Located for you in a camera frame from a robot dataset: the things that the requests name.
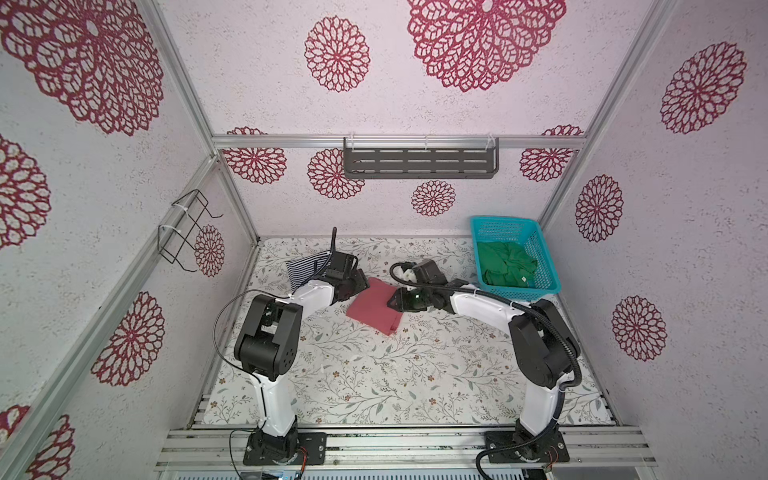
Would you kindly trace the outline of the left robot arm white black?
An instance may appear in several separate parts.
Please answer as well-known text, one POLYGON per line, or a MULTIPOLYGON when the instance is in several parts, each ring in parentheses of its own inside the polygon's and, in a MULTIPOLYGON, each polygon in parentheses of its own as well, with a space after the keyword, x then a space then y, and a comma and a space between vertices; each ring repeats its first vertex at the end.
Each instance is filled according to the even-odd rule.
POLYGON ((241 370, 254 379, 265 416, 261 430, 266 435, 285 437, 296 423, 288 385, 281 377, 296 360, 304 318, 368 287, 364 272, 355 269, 344 277, 312 279, 287 298, 260 293, 252 299, 233 353, 241 370))

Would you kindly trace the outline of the green tank top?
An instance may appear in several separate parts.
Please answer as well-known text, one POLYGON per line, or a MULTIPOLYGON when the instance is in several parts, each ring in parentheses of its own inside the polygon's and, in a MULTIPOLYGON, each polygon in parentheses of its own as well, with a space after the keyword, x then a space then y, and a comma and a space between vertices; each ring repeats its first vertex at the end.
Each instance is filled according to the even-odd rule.
POLYGON ((490 286, 528 288, 539 262, 514 242, 479 242, 476 253, 482 281, 490 286))

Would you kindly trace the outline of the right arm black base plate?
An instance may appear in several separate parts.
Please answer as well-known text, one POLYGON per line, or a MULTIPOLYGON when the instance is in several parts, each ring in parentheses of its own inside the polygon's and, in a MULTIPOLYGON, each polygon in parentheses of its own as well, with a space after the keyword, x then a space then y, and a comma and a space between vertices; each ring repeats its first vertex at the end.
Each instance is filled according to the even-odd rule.
POLYGON ((549 428, 537 435, 523 427, 514 430, 486 431, 485 449, 490 450, 492 464, 503 463, 565 463, 570 461, 565 440, 558 427, 549 428))

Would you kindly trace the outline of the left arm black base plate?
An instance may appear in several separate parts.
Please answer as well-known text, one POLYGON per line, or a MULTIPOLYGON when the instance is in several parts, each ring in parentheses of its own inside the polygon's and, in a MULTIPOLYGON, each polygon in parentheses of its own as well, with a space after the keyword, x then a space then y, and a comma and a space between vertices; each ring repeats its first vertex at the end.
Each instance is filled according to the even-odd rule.
POLYGON ((325 463, 325 432, 291 430, 283 437, 257 430, 249 435, 243 456, 245 466, 315 466, 325 463))

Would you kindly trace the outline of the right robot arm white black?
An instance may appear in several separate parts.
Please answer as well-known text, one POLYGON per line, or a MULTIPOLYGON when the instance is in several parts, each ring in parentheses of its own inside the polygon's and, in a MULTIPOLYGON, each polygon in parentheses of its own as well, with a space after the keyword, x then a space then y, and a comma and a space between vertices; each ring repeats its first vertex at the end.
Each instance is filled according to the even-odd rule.
POLYGON ((434 308, 506 329, 518 369, 526 379, 518 425, 531 438, 555 428, 566 391, 582 383, 578 342, 548 300, 522 304, 472 285, 419 284, 398 288, 387 306, 399 312, 434 308))

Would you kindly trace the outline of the blue white striped tank top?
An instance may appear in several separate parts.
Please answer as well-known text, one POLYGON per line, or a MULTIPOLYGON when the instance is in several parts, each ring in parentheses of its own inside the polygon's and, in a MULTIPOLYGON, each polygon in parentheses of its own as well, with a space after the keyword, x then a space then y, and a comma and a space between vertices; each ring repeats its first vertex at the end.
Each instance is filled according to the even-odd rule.
POLYGON ((298 290, 310 280, 321 275, 331 257, 330 251, 289 260, 286 262, 291 289, 298 290))

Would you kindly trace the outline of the maroon red tank top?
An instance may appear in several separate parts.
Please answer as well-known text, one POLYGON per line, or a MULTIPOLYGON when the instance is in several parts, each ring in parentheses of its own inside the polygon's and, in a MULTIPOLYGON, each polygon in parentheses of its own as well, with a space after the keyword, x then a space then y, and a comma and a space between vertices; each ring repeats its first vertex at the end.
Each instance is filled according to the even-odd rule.
POLYGON ((369 287, 355 296, 346 315, 384 335, 392 335, 398 330, 403 316, 402 312, 388 306, 397 288, 377 278, 370 278, 368 283, 369 287))

